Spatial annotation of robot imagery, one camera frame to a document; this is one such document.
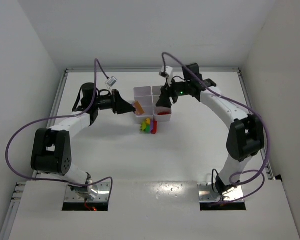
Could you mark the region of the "red orange lego stack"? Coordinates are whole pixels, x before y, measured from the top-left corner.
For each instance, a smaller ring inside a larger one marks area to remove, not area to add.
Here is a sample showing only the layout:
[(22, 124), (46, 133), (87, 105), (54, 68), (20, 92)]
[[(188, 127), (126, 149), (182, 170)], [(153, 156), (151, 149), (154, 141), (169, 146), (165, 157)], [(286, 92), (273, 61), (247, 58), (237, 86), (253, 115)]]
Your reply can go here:
[(135, 100), (132, 103), (132, 106), (135, 108), (134, 114), (136, 116), (142, 116), (143, 114), (145, 114), (145, 110), (143, 109), (143, 107), (141, 106), (141, 104), (139, 103), (139, 101)]

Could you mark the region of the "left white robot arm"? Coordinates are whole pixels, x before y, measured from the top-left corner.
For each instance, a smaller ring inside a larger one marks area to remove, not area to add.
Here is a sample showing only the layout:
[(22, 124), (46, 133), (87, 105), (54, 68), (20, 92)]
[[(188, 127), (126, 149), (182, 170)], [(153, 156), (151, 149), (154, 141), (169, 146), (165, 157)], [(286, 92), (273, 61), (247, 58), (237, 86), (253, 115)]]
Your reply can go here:
[(71, 139), (93, 125), (102, 110), (112, 110), (114, 114), (121, 115), (135, 112), (136, 109), (116, 89), (98, 90), (93, 83), (83, 84), (71, 115), (50, 128), (36, 131), (31, 168), (59, 177), (77, 194), (90, 194), (92, 177), (73, 163)]

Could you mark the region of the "red lego brick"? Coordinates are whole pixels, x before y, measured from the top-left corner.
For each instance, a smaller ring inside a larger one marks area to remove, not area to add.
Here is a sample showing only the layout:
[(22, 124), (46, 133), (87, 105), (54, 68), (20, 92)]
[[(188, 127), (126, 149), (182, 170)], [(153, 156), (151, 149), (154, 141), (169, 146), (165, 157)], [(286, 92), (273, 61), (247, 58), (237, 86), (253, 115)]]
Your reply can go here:
[(170, 115), (170, 112), (168, 112), (168, 111), (162, 111), (162, 112), (159, 112), (157, 115), (158, 116)]

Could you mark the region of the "multicolour lego cluster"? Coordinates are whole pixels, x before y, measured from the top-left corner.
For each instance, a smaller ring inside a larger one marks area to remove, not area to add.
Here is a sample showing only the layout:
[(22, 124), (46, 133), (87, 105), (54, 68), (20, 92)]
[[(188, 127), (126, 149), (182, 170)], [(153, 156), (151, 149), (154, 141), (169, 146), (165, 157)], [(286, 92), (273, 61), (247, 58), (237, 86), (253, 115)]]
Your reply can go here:
[(158, 130), (158, 122), (147, 117), (140, 124), (140, 131), (146, 134), (156, 134)]

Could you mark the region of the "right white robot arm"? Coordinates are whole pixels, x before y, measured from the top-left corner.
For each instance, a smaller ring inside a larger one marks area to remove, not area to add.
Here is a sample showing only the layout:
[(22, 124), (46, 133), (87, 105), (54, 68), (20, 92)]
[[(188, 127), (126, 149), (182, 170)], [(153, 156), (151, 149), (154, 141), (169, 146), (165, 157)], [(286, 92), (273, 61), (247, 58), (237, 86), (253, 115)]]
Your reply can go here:
[(198, 64), (187, 65), (182, 72), (183, 81), (177, 82), (172, 67), (163, 66), (160, 69), (159, 76), (165, 78), (165, 84), (160, 89), (156, 106), (171, 108), (179, 97), (191, 96), (210, 108), (228, 128), (228, 158), (212, 186), (212, 190), (221, 195), (240, 182), (250, 159), (264, 148), (263, 125), (255, 114), (248, 114), (225, 100), (213, 80), (203, 79)]

